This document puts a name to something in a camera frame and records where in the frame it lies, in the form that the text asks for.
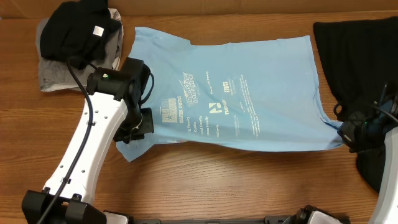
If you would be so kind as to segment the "light blue printed t-shirt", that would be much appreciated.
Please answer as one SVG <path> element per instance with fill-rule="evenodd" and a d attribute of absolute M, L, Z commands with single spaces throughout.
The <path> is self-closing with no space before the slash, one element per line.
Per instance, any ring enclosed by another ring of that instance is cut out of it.
<path fill-rule="evenodd" d="M 187 141 L 264 152 L 342 145 L 340 123 L 322 107 L 309 36 L 193 45 L 148 27 L 135 33 L 130 57 L 152 72 L 145 107 L 154 132 L 117 143 L 126 160 Z"/>

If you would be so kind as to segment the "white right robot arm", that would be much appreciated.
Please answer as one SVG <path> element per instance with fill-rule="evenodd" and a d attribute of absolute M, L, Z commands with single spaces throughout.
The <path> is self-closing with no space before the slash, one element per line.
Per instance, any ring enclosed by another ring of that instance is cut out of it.
<path fill-rule="evenodd" d="M 355 112 L 338 129 L 350 152 L 358 154 L 358 170 L 378 178 L 372 224 L 397 223 L 397 92 L 387 94 L 388 89 L 371 105 L 374 116 L 366 119 Z"/>

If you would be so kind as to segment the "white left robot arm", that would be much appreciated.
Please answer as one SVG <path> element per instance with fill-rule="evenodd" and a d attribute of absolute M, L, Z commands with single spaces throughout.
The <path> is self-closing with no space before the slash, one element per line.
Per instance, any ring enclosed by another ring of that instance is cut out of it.
<path fill-rule="evenodd" d="M 79 84 L 85 104 L 67 150 L 40 192 L 22 200 L 27 223 L 133 223 L 133 217 L 94 207 L 100 170 L 112 142 L 129 143 L 154 132 L 145 87 L 154 81 L 150 68 L 127 58 L 120 71 L 95 68 Z"/>

